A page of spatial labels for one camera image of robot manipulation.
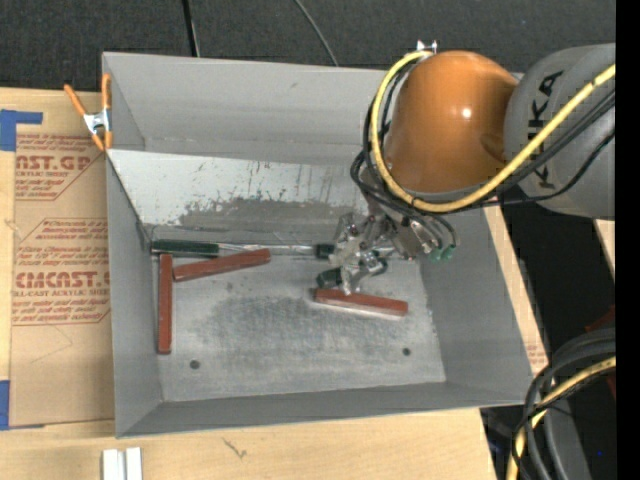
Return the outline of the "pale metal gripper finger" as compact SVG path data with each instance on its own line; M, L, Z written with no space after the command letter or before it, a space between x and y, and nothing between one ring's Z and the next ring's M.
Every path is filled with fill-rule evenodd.
M346 295L360 290L360 284L382 273L382 259L375 250L359 251L351 255L341 267L341 289Z
M361 234L356 224L341 225L334 237L334 249L329 254L331 266L342 266L360 250Z

